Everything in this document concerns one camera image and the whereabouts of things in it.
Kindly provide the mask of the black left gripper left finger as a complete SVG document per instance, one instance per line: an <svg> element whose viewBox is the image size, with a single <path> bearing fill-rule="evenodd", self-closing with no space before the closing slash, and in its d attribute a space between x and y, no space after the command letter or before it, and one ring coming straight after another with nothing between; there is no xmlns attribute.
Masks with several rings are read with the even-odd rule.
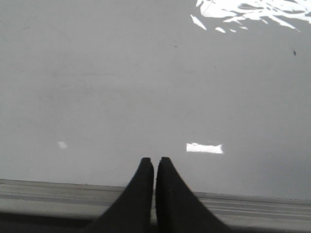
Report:
<svg viewBox="0 0 311 233"><path fill-rule="evenodd" d="M117 200L95 221L84 228L85 233L147 233L150 228L154 185L154 167L150 158L140 164Z"/></svg>

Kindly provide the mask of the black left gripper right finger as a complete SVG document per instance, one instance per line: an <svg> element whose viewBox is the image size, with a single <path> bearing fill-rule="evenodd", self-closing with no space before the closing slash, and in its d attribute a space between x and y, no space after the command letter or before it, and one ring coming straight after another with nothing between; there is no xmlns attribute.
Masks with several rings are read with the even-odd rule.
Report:
<svg viewBox="0 0 311 233"><path fill-rule="evenodd" d="M158 165L155 208L161 233L231 232L192 193L169 157L162 157Z"/></svg>

